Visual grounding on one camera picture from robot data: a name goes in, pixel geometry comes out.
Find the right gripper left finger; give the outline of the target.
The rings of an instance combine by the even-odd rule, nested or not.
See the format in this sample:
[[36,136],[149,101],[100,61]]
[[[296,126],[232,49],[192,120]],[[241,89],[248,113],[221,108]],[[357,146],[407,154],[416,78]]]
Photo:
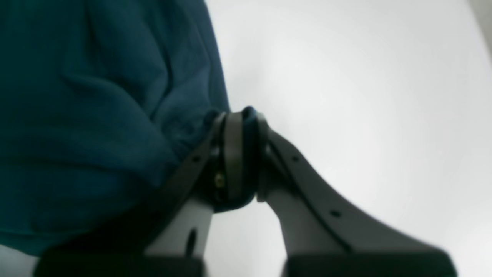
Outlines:
[[244,193],[243,116],[223,113],[169,181],[95,231],[46,251],[36,277],[203,277],[216,207]]

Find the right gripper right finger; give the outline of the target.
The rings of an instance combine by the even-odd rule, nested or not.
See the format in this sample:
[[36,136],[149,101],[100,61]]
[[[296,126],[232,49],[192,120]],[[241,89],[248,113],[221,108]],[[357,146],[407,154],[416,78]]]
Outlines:
[[283,277],[455,277],[445,251],[383,224],[341,196],[258,115],[259,202],[281,223]]

